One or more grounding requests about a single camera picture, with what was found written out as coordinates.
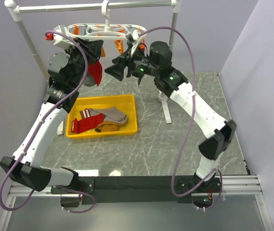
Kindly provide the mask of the red penguin sock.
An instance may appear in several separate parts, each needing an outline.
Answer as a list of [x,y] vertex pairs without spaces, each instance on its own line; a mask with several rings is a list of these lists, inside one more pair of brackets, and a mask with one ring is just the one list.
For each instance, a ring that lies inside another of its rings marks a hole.
[[103,76],[103,68],[99,61],[88,66],[88,73],[94,79],[97,86],[100,85]]

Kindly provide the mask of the white clip hanger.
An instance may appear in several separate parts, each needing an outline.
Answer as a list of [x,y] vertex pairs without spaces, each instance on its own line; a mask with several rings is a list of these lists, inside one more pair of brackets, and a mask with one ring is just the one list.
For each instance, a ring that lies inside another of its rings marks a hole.
[[111,24],[109,1],[104,0],[101,6],[101,13],[105,19],[104,24],[79,23],[67,26],[64,31],[72,37],[80,37],[85,40],[112,40],[120,54],[124,52],[124,40],[127,33],[142,33],[146,29],[134,24]]

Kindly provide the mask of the red sock with stripes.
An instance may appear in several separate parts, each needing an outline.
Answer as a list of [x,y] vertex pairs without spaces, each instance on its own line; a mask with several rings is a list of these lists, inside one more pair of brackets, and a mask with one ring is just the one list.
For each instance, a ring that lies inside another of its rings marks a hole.
[[76,134],[83,133],[87,130],[91,130],[97,127],[104,121],[104,115],[98,114],[94,116],[90,116],[81,120],[77,120],[76,118],[72,121],[72,129],[71,131]]

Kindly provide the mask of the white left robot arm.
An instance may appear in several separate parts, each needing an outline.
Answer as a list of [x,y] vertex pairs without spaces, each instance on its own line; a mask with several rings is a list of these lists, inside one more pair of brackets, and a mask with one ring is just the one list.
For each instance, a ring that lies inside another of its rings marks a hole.
[[68,168],[48,169],[41,163],[58,126],[71,111],[79,95],[74,89],[80,84],[86,64],[97,64],[102,53],[102,40],[75,38],[80,46],[69,45],[49,60],[49,87],[43,98],[39,115],[30,132],[11,157],[0,161],[12,181],[35,191],[62,185],[67,193],[78,190],[77,172]]

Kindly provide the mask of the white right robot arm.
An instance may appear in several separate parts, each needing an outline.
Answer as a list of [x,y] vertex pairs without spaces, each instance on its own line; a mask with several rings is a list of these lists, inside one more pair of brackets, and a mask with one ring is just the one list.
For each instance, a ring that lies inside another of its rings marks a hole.
[[144,75],[154,77],[155,86],[191,116],[206,137],[198,147],[201,160],[194,180],[195,189],[205,192],[211,186],[213,170],[218,167],[222,153],[234,137],[236,123],[216,113],[197,94],[185,75],[172,66],[171,59],[172,51],[165,42],[153,42],[149,55],[130,45],[113,59],[113,64],[105,72],[119,81],[131,76],[138,80],[142,80]]

